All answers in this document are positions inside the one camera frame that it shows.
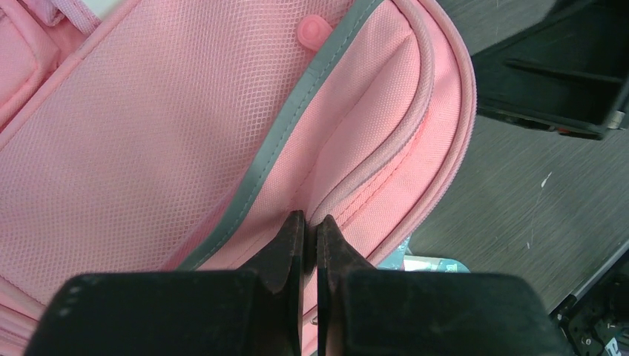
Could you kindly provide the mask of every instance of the gray reflective strip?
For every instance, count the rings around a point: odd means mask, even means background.
[[[365,21],[382,1],[356,0],[352,5],[348,13],[343,17],[343,20],[341,20],[340,24],[317,52],[317,55],[286,100],[286,103],[284,103],[282,110],[271,126],[269,134],[264,139],[262,147],[260,147],[254,161],[245,173],[245,177],[240,183],[234,199],[227,207],[225,215],[223,215],[223,218],[210,236],[203,240],[177,269],[191,270],[198,268],[216,253],[219,248],[225,245],[232,234],[240,227],[299,118],[343,56],[347,47],[352,43],[358,31],[365,24]]]

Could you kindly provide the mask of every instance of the pink backpack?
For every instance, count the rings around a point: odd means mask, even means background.
[[[0,355],[75,274],[236,268],[293,210],[378,263],[472,132],[435,0],[0,0],[0,38]]]

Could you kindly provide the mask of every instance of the pink button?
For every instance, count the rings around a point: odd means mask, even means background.
[[[308,15],[297,26],[297,39],[306,48],[318,51],[332,33],[332,26],[321,16]]]

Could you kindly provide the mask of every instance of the scratch on table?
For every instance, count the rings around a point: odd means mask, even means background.
[[[548,182],[548,178],[550,178],[550,175],[553,174],[553,172],[551,171],[546,178],[544,178],[544,180],[541,181],[541,189],[539,191],[539,195],[537,196],[537,201],[535,201],[535,205],[533,206],[533,216],[531,217],[531,241],[530,241],[530,245],[533,244],[533,237],[535,236],[535,213],[537,212],[537,205],[539,205],[539,200],[541,199],[541,194],[544,193],[544,186],[546,185],[546,182]]]

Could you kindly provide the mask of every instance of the wood grain surface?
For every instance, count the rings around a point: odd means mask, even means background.
[[[538,22],[554,4],[439,2],[472,54]],[[629,237],[628,148],[621,131],[593,142],[479,116],[458,176],[410,248],[472,271],[521,276],[550,310]]]

